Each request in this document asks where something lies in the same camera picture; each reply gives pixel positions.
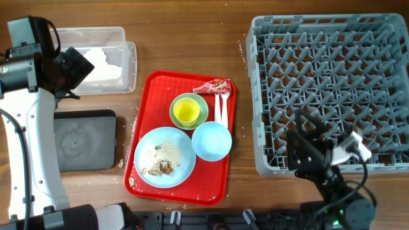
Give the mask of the red snack wrapper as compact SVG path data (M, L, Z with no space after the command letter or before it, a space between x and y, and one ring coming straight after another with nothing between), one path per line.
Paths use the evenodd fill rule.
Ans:
M194 88L193 92L197 94L200 93L225 94L230 93L231 88L232 88L231 81L229 79L215 79L210 80L197 88Z

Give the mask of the yellow cup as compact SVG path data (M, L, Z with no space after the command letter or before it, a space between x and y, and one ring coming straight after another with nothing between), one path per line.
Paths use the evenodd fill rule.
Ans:
M191 127L200 115L200 107L194 99L181 98L176 101L173 114L181 125Z

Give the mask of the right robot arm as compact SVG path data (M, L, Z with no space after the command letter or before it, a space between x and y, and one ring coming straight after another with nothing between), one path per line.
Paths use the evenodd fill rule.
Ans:
M323 203L305 204L302 229L369 229L377 200L371 191L360 194L368 178L366 160L371 152L364 145L362 130L350 128L337 141L324 138L329 131L321 121L303 110L295 111L295 130L286 133L288 168L297 178L314 183ZM346 181L339 165L355 157L363 166L360 182Z

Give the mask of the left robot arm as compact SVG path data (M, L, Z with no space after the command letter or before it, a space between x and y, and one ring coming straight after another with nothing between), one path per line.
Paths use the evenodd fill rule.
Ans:
M19 47L1 65L12 194L11 229L127 229L134 219L124 203L72 208L59 173L54 108L94 66L73 47L53 56L36 45Z

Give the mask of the white napkin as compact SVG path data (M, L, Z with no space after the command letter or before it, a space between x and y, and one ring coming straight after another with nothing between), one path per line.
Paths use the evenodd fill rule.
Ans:
M85 82L108 81L121 76L121 67L110 65L101 48L90 49L84 57L94 66L93 71L84 79Z

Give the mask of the green bowl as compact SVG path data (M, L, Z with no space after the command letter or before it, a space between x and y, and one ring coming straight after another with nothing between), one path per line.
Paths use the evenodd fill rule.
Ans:
M191 127L185 127L183 125L181 125L178 120L176 119L176 117L173 114L173 107L176 103L177 100L181 99L181 98L191 98L194 99L200 107L200 115L196 121L196 123L191 126ZM208 104L206 103L205 99L201 96L199 96L198 94L195 93L184 93L181 94L179 96L177 96L171 103L170 108L169 108L169 115L170 118L172 120L172 122L179 128L185 129L185 130L193 130L196 129L199 125L201 125L202 123L204 123L207 120L208 117Z

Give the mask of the light blue bowl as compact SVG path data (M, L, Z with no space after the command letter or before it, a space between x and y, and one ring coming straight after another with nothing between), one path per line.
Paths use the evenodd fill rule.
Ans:
M208 162L225 158L232 148L230 131L215 121L199 125L192 134L192 147L195 154Z

